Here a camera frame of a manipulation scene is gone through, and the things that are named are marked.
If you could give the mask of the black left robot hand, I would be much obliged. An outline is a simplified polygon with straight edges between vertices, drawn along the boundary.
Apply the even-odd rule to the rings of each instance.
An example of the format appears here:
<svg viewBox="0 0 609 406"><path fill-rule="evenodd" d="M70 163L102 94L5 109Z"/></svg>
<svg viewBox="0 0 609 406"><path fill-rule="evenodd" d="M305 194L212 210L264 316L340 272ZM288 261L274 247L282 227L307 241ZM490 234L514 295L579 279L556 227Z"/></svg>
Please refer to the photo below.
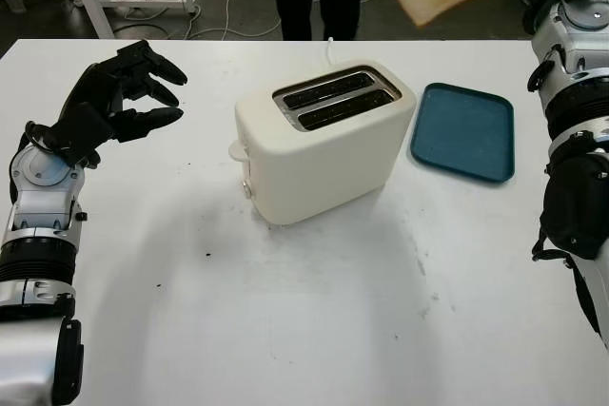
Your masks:
<svg viewBox="0 0 609 406"><path fill-rule="evenodd" d="M51 128L56 145L95 148L128 142L168 126L183 115L162 81L183 86L187 76L141 40L85 70Z"/></svg>

